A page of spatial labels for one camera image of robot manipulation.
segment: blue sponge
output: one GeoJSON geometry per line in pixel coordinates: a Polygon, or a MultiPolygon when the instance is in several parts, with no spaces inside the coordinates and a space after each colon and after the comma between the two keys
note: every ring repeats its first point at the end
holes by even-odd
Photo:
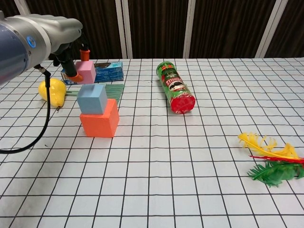
{"type": "Polygon", "coordinates": [[[77,102],[82,114],[104,114],[107,103],[105,86],[85,84],[81,87],[77,102]]]}

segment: dark curtain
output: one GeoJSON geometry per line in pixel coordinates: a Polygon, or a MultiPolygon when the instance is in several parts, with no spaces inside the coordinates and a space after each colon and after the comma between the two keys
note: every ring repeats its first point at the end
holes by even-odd
{"type": "Polygon", "coordinates": [[[0,10],[6,18],[20,14],[14,0],[0,0],[0,10]]]}
{"type": "Polygon", "coordinates": [[[196,0],[191,58],[253,58],[276,0],[196,0]]]}
{"type": "Polygon", "coordinates": [[[304,57],[304,1],[289,0],[265,57],[304,57]]]}
{"type": "Polygon", "coordinates": [[[129,0],[133,58],[182,58],[188,0],[129,0]]]}
{"type": "MultiPolygon", "coordinates": [[[[27,0],[31,13],[75,18],[82,22],[89,41],[91,59],[121,58],[121,46],[114,0],[27,0]]],[[[79,59],[80,46],[73,45],[79,59]]]]}

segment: yellow pear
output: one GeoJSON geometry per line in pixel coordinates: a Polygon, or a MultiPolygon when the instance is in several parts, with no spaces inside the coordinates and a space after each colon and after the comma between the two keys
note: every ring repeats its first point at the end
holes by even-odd
{"type": "MultiPolygon", "coordinates": [[[[38,92],[44,100],[47,100],[47,89],[45,81],[42,81],[40,83],[38,87],[38,92]]],[[[56,78],[51,78],[49,92],[51,98],[51,105],[55,108],[62,107],[65,103],[65,97],[67,92],[66,85],[56,78]]]]}

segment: pringles can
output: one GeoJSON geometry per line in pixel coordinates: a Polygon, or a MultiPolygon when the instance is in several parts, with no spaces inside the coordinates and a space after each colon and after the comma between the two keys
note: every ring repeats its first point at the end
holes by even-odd
{"type": "Polygon", "coordinates": [[[156,73],[161,81],[171,110],[183,114],[193,109],[195,97],[177,73],[173,63],[165,61],[158,65],[156,73]]]}

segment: yellow feather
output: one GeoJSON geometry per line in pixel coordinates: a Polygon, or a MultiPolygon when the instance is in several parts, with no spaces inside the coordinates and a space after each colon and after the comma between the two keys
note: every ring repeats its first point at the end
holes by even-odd
{"type": "Polygon", "coordinates": [[[292,145],[287,143],[284,149],[272,151],[277,145],[276,141],[274,139],[270,139],[269,145],[262,146],[265,142],[266,136],[262,138],[260,143],[258,143],[258,137],[259,136],[257,134],[253,133],[242,133],[238,136],[240,142],[244,142],[244,148],[250,148],[260,155],[287,159],[300,159],[292,145]]]}

